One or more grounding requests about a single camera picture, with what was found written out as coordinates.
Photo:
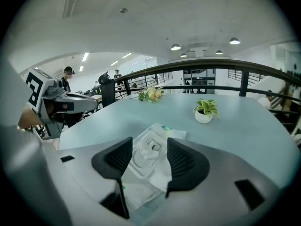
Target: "white pot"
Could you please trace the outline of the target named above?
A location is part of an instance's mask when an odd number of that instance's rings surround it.
[[[209,114],[209,115],[204,115],[204,114],[201,114],[200,112],[198,111],[195,111],[194,113],[195,117],[196,117],[196,120],[199,122],[199,123],[202,123],[202,124],[207,124],[209,123],[211,120],[212,120],[212,117],[213,117],[213,114]]]

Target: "yellow flower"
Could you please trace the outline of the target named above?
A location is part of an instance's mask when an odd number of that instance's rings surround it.
[[[147,92],[148,92],[150,98],[156,95],[156,89],[153,88],[153,87],[152,88],[148,88]]]
[[[160,90],[160,89],[157,89],[157,91],[156,91],[156,96],[157,96],[157,97],[160,97],[161,95],[162,95],[161,90]]]
[[[158,100],[158,97],[156,96],[156,94],[152,94],[150,96],[150,99],[153,100],[153,101],[157,101]]]

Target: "ceiling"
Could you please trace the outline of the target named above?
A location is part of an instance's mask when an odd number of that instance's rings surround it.
[[[121,65],[131,65],[133,61],[140,61],[145,63],[145,58],[140,55],[130,54],[125,58],[122,58],[127,53],[113,53],[113,52],[104,52],[104,53],[90,53],[87,59],[83,62],[84,54],[67,56],[60,58],[48,63],[45,63],[41,66],[38,66],[39,69],[44,70],[51,76],[61,77],[65,67],[70,66],[76,73],[76,75],[84,75],[87,73],[93,73],[100,70],[111,70],[116,69]]]
[[[230,45],[232,37],[241,44]],[[293,38],[271,0],[28,0],[2,49],[21,73],[86,51],[175,60],[193,48],[204,48],[204,56],[217,50],[231,56]],[[182,49],[171,51],[174,43]]]

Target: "flower bouquet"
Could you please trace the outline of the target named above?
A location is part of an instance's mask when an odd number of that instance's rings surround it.
[[[138,93],[138,99],[140,101],[146,99],[148,102],[153,103],[154,101],[157,101],[158,98],[162,95],[162,90],[162,88],[156,89],[155,87],[146,88]]]

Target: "potted plant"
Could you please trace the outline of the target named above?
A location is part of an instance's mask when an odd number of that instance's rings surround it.
[[[219,117],[214,100],[203,100],[200,98],[197,104],[193,109],[193,113],[199,123],[209,123],[212,120],[213,114]]]

